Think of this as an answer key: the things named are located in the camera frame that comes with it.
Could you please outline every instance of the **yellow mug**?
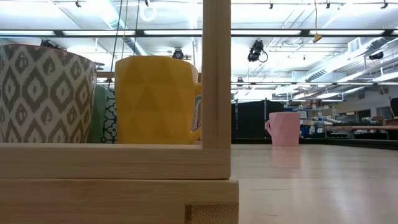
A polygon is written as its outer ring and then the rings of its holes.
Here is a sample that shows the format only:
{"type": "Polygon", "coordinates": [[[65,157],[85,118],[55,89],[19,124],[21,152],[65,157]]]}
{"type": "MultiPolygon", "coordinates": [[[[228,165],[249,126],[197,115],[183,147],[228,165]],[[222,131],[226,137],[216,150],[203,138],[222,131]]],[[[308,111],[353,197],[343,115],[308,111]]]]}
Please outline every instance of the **yellow mug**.
{"type": "Polygon", "coordinates": [[[188,62],[163,56],[132,56],[116,62],[118,143],[194,144],[195,97],[201,84],[188,62]]]}

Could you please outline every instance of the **black and white patterned mug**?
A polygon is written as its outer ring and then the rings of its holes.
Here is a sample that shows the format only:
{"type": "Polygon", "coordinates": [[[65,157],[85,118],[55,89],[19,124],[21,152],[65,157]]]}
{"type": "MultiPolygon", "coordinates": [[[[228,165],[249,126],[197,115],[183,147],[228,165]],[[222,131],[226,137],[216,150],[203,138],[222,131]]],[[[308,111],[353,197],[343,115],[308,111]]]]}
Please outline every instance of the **black and white patterned mug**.
{"type": "Polygon", "coordinates": [[[95,68],[87,58],[59,49],[0,46],[2,142],[86,142],[95,68]]]}

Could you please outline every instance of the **pink mug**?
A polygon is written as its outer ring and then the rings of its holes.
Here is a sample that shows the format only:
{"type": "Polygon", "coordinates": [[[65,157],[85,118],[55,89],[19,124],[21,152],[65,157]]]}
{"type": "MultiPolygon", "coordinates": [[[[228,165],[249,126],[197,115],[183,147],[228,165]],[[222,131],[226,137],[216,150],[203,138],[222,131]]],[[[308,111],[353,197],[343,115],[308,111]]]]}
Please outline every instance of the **pink mug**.
{"type": "Polygon", "coordinates": [[[298,112],[269,113],[266,127],[271,135],[273,146],[299,146],[300,114],[298,112]]]}

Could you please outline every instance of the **wooden table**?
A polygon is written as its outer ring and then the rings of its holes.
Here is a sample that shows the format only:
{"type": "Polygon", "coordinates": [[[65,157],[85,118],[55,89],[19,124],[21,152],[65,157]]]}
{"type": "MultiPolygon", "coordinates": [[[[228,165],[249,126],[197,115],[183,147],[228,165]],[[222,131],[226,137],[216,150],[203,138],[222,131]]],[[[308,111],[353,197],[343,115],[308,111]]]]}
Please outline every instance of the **wooden table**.
{"type": "Polygon", "coordinates": [[[397,223],[398,151],[234,145],[232,155],[239,223],[397,223]]]}

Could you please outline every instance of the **wooden post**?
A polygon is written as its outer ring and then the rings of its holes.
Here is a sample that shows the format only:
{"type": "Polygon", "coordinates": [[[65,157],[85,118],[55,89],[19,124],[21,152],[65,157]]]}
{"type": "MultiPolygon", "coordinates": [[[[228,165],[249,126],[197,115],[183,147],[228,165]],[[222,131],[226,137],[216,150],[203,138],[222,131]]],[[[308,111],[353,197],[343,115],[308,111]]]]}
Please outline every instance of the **wooden post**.
{"type": "Polygon", "coordinates": [[[204,149],[231,149],[231,1],[203,0],[204,149]]]}

